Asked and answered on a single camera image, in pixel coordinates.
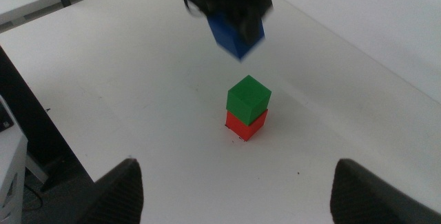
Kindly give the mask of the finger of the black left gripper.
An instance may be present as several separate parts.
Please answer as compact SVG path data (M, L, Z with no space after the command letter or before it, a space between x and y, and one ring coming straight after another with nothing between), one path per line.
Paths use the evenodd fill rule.
M238 24L238 32L242 40L251 45L256 42L260 36L261 17L257 12L245 12Z

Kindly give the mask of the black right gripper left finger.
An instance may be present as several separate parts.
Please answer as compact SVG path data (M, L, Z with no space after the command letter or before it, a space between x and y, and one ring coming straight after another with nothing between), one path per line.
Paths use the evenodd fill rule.
M143 204L141 167L136 159L125 159L84 192L77 222L139 224Z

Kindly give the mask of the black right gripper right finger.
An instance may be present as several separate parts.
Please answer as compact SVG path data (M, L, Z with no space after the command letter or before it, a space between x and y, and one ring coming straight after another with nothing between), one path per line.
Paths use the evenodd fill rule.
M336 165L329 206L334 223L440 223L440 213L352 159Z

